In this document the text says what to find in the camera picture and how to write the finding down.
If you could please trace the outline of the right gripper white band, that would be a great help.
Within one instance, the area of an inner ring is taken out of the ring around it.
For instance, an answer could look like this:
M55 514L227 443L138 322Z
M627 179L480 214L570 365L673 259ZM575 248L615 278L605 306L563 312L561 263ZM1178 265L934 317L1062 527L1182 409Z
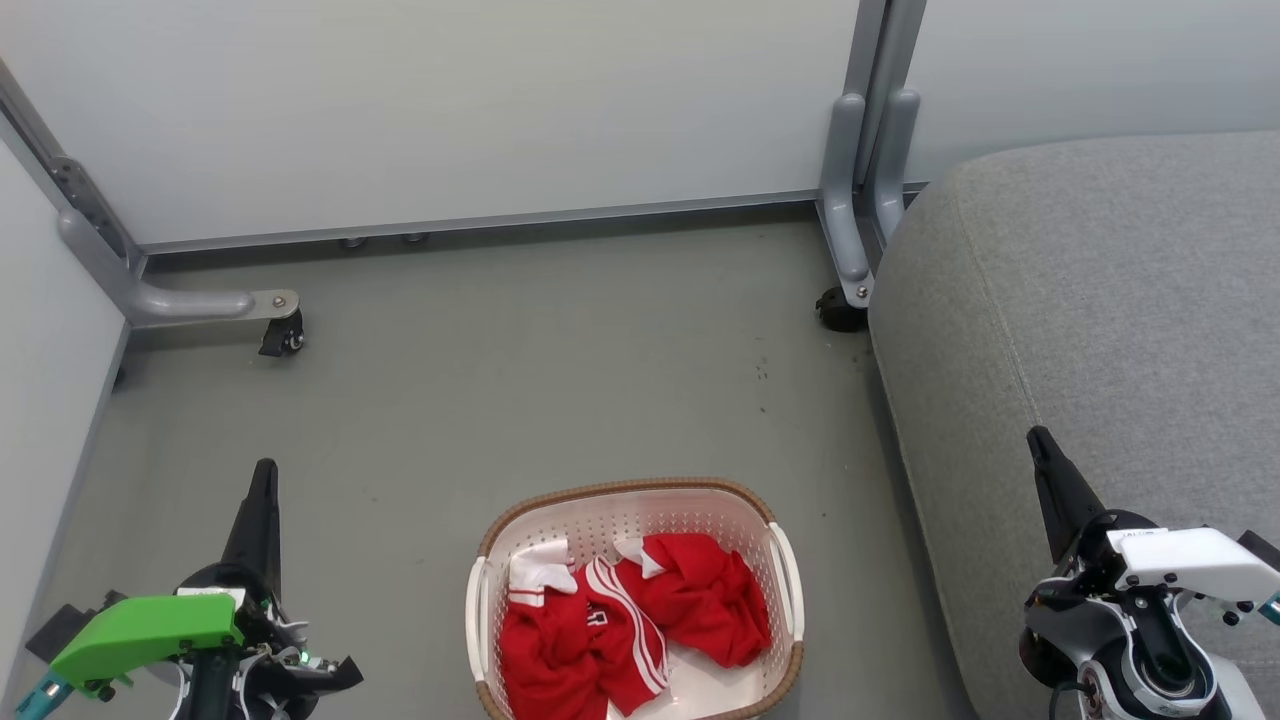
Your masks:
M1108 511L1047 427L1027 432L1053 577L1027 601L1029 626L1140 626L1193 600L1277 623L1277 550L1211 527L1170 530Z

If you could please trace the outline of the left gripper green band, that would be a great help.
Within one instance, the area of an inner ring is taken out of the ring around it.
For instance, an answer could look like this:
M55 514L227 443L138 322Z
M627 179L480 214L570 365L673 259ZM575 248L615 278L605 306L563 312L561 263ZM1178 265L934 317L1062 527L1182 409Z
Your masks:
M63 607L47 623L49 667L78 689L97 691L161 662L193 678L198 652L227 650L237 667L233 687L247 694L325 696L360 685L358 665L311 653L306 623L282 607L278 484L276 461L257 460L221 562L172 594L110 593L96 611Z

